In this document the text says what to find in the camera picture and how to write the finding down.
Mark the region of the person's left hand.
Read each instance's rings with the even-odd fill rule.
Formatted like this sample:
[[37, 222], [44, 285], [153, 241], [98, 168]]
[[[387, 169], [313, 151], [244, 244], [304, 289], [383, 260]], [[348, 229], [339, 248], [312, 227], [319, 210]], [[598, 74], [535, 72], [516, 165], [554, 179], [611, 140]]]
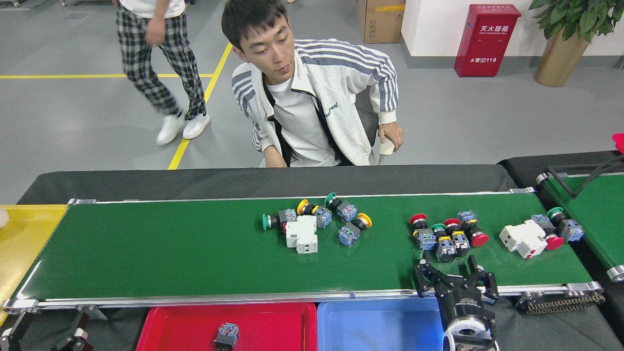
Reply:
[[396, 153], [404, 143], [404, 131], [398, 122], [379, 125], [380, 151]]

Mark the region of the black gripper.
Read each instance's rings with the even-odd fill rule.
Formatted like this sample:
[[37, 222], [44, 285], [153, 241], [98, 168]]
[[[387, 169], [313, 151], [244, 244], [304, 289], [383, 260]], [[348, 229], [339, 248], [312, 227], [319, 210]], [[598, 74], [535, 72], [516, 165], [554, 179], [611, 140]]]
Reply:
[[[417, 295], [424, 298], [427, 291], [434, 289], [443, 326], [449, 326], [461, 318], [473, 318], [490, 326], [493, 313], [484, 309], [484, 302], [494, 305], [499, 299], [498, 286], [493, 273], [488, 273], [477, 264], [474, 254], [468, 256], [470, 278], [445, 275], [421, 258], [414, 265], [413, 280]], [[485, 291], [481, 293], [477, 282], [482, 282]]]

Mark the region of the person's hand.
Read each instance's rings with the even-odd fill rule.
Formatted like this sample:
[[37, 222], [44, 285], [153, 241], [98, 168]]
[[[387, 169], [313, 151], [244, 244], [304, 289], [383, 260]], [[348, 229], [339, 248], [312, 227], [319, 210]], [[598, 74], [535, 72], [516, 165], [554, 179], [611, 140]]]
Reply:
[[149, 19], [145, 29], [145, 42], [149, 46], [160, 46], [165, 41], [166, 21], [163, 17]]

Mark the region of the person's right hand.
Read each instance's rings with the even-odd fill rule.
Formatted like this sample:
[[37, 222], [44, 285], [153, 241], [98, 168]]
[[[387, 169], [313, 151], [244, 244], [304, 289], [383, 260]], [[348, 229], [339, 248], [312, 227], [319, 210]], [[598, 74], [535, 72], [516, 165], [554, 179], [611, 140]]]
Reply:
[[267, 168], [287, 168], [281, 153], [274, 145], [270, 145], [263, 150], [265, 167]]

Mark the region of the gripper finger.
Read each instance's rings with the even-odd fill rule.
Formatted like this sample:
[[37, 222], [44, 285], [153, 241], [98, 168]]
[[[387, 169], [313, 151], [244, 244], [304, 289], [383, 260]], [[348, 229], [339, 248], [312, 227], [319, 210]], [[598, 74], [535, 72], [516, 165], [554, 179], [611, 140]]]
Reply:
[[0, 348], [2, 351], [22, 350], [20, 341], [24, 338], [25, 333], [27, 333], [35, 315], [36, 314], [33, 312], [21, 313], [13, 326], [2, 333], [0, 341]]
[[94, 347], [87, 342], [88, 333], [86, 327], [90, 316], [85, 312], [79, 312], [74, 320], [70, 333], [56, 346], [51, 347], [52, 351], [93, 351]]

